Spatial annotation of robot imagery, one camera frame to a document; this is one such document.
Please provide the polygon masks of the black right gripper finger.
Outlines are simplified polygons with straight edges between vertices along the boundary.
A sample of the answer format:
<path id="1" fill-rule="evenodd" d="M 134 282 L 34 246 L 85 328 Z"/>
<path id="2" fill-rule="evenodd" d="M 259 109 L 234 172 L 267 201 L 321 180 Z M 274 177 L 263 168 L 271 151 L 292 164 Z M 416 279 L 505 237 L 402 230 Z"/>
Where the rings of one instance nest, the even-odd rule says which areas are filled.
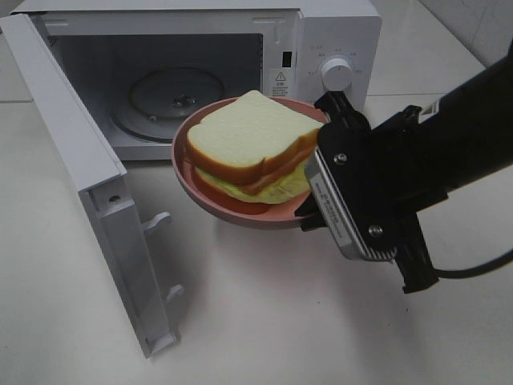
<path id="1" fill-rule="evenodd" d="M 294 211 L 294 215 L 300 219 L 300 228 L 303 232 L 327 227 L 325 219 L 314 198 L 306 198 Z"/>
<path id="2" fill-rule="evenodd" d="M 330 122 L 346 128 L 370 128 L 368 119 L 352 106 L 343 91 L 327 91 L 313 106 L 323 111 Z"/>

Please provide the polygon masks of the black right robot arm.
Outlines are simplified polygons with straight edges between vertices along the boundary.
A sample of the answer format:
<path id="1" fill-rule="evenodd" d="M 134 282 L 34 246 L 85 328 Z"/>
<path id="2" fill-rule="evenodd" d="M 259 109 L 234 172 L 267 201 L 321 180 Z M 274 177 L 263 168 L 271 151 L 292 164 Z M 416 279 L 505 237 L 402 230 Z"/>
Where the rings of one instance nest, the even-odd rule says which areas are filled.
<path id="1" fill-rule="evenodd" d="M 315 107 L 328 122 L 305 166 L 311 192 L 296 215 L 304 231 L 329 229 L 349 259 L 427 264 L 418 212 L 512 162 L 510 55 L 376 127 L 341 91 Z"/>

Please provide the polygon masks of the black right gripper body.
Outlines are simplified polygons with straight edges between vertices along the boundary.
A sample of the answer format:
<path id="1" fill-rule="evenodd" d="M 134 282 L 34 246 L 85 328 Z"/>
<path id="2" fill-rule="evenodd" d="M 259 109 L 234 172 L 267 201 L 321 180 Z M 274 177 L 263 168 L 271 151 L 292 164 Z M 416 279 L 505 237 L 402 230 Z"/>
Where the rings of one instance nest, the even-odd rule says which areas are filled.
<path id="1" fill-rule="evenodd" d="M 364 240 L 379 250 L 396 246 L 399 265 L 430 264 L 417 213 L 448 193 L 407 131 L 330 122 L 319 131 L 317 148 Z"/>

